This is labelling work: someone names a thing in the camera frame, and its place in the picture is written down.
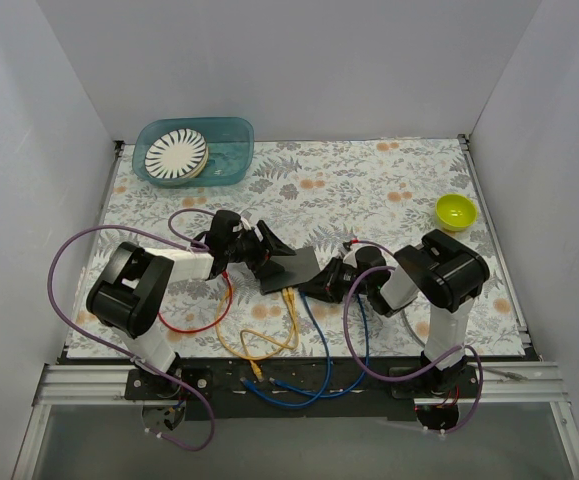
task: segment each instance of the blue tray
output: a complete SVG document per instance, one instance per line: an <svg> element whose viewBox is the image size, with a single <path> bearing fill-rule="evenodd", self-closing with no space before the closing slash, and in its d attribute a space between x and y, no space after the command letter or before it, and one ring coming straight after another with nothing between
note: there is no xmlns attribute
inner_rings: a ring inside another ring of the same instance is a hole
<svg viewBox="0 0 579 480"><path fill-rule="evenodd" d="M207 165L195 178L154 178L145 168L149 147L165 133L191 128L205 137L209 149ZM159 187L212 187L242 180L253 158L253 127L238 117L170 118L157 120L142 129L133 152L133 171Z"/></svg>

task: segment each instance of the floral pattern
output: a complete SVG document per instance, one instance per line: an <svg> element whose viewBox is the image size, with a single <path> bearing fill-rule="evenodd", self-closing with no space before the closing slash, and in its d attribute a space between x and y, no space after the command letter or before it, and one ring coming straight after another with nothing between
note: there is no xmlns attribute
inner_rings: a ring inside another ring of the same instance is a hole
<svg viewBox="0 0 579 480"><path fill-rule="evenodd" d="M125 147L114 180L105 223L130 225L174 240L167 219L184 207L229 209L250 222L264 219L285 243L299 248L312 245L323 267L342 242L354 236L379 242L393 250L417 244L422 235L436 228L435 201L448 192L458 192L478 201L468 165L457 140L398 139L358 142L268 142L257 143L245 178L236 185L194 189L158 189L137 178L131 170L133 147ZM174 227L190 236L205 230L209 219L202 214L180 215ZM491 269L469 319L467 340L485 355L522 355L516 315L509 300L501 267L495 256L491 232L480 215L465 232L452 234L483 255ZM86 312L84 298L109 255L119 242L158 246L150 239L126 232L105 231L88 267L77 322L112 342L119 339ZM262 296L253 275L243 265L231 265L235 287L234 304L222 322L226 340L237 349L239 332L251 328L284 340L291 325L281 295ZM169 286L162 314L169 323L192 329L210 323L224 295L222 279L209 282L176 282ZM348 356L340 305L309 300L322 326L331 354ZM418 355L420 347L407 332L400 316L383 318L369 313L372 355ZM282 355L321 356L322 342L302 304L300 346ZM429 331L429 305L418 298L407 316L423 339ZM360 312L352 308L351 335L356 348L364 349ZM183 357L228 357L213 329L182 335L166 332L166 338ZM248 336L253 355L272 347ZM113 357L115 352L79 334L69 341L70 358Z"/></svg>

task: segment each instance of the stack of plates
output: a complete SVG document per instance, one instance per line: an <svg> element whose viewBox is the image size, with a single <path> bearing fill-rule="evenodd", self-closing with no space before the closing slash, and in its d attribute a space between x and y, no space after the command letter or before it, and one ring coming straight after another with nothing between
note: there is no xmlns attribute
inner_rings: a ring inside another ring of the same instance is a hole
<svg viewBox="0 0 579 480"><path fill-rule="evenodd" d="M145 168L158 179L194 178L209 157L205 138L195 130L182 128L164 134L147 151Z"/></svg>

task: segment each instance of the wall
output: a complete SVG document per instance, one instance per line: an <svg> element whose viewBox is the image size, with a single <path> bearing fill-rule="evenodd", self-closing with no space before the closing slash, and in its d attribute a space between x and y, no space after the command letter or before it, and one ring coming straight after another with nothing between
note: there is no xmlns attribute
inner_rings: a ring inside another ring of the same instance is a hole
<svg viewBox="0 0 579 480"><path fill-rule="evenodd" d="M539 0L38 0L112 138L237 115L259 140L469 133Z"/></svg>
<svg viewBox="0 0 579 480"><path fill-rule="evenodd" d="M543 0L472 138L532 338L579 427L579 2Z"/></svg>
<svg viewBox="0 0 579 480"><path fill-rule="evenodd" d="M9 478L43 362L65 329L45 290L72 232L91 225L113 144L33 0L0 0L0 478ZM85 245L65 258L69 309Z"/></svg>

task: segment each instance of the robotic arm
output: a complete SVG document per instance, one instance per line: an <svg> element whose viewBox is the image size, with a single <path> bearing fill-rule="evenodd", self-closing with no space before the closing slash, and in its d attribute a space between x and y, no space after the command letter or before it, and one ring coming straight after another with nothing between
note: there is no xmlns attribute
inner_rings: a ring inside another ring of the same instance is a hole
<svg viewBox="0 0 579 480"><path fill-rule="evenodd" d="M204 239L208 252L142 248L123 242L112 254L89 295L87 310L113 329L127 348L154 367L168 371L175 352L156 323L167 285L209 280L229 263L244 262L261 279L284 271L273 256L295 255L262 220L257 229L235 212L219 210Z"/></svg>
<svg viewBox="0 0 579 480"><path fill-rule="evenodd" d="M325 269L300 290L325 302L340 303L355 279L372 267L386 265L377 247L351 248L342 258L333 258ZM462 346L467 332L469 312L474 299L489 279L489 267L476 252L450 236L434 230L422 237L422 243L398 250L394 271L376 272L361 284L379 315L390 317L408 306L422 292L431 303L429 336L421 354L422 366L447 350ZM442 360L423 376L428 390L445 391L452 386L466 364L464 349Z"/></svg>

